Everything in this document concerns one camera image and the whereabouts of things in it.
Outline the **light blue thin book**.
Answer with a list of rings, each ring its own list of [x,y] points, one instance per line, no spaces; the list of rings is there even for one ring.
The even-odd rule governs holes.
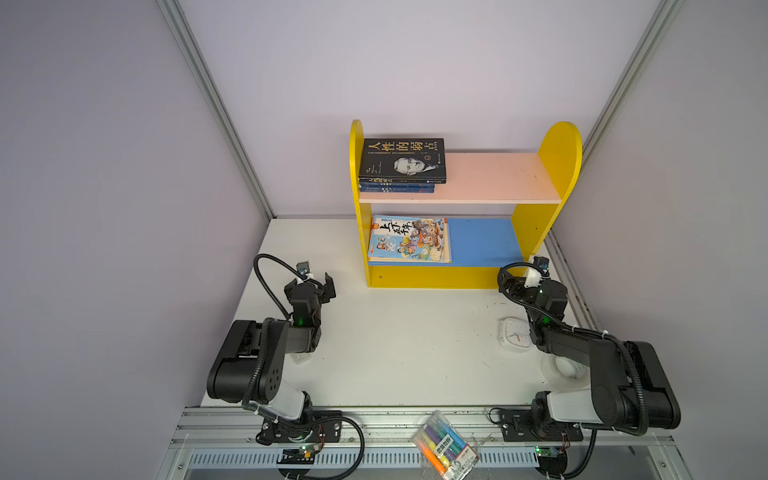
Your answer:
[[[368,260],[386,263],[451,263],[445,218],[375,215]]]

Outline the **dark blue bottom book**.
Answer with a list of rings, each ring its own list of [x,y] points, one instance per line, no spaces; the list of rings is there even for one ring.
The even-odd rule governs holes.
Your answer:
[[[415,193],[431,194],[435,191],[434,184],[385,184],[385,183],[360,183],[359,191],[361,193]]]

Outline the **black book gold lettering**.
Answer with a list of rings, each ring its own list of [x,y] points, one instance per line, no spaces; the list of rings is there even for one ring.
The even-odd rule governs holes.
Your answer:
[[[385,184],[444,184],[447,181],[444,139],[365,139],[358,178]]]

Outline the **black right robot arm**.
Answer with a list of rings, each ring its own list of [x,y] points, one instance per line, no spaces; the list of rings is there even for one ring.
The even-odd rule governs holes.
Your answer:
[[[559,423],[633,436],[680,425],[681,407],[654,347],[565,323],[568,289],[550,276],[547,258],[501,267],[497,286],[507,300],[525,309],[538,350],[589,369],[585,389],[536,394],[531,413],[537,436],[545,437]]]

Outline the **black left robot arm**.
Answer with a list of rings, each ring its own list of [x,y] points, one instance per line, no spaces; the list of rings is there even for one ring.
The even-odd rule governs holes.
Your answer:
[[[268,285],[260,269],[263,260],[293,275],[284,286],[285,301]],[[311,354],[319,346],[322,307],[336,297],[334,280],[328,274],[315,279],[307,262],[291,266],[266,253],[256,255],[253,272],[281,316],[232,322],[208,373],[207,395],[271,420],[308,423],[310,395],[283,379],[284,365],[288,356]]]

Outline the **small clear plastic box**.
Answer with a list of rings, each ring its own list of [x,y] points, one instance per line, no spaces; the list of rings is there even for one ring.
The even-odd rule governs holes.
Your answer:
[[[290,357],[295,364],[300,365],[309,361],[312,355],[310,353],[291,353]]]

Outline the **white tape roll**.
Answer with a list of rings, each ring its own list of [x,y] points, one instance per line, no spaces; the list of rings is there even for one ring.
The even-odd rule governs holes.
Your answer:
[[[576,385],[589,382],[589,368],[562,356],[545,355],[540,362],[541,372],[549,383]]]

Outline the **yellow shelf pink blue boards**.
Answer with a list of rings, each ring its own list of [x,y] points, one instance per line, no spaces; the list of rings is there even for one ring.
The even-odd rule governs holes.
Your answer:
[[[368,286],[374,288],[494,289],[501,267],[529,260],[541,247],[574,189],[582,139],[570,122],[554,124],[535,153],[449,153],[447,181],[431,194],[361,193],[364,140],[350,129],[350,176]],[[368,260],[375,215],[445,218],[451,263]]]

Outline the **pack of coloured markers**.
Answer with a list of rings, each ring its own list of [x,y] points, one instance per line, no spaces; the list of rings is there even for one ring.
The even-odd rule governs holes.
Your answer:
[[[463,480],[479,462],[479,455],[435,410],[411,437],[427,462],[445,480]]]

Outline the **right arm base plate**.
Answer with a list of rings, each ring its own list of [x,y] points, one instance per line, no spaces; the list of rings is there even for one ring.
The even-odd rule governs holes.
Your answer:
[[[492,407],[489,421],[497,426],[505,442],[580,442],[584,434],[578,423],[553,420],[545,404],[549,391],[536,394],[530,406]]]

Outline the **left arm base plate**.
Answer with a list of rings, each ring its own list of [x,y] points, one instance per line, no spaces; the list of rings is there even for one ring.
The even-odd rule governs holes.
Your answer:
[[[261,445],[338,443],[341,438],[340,410],[312,411],[298,420],[265,415],[255,435],[255,441]]]

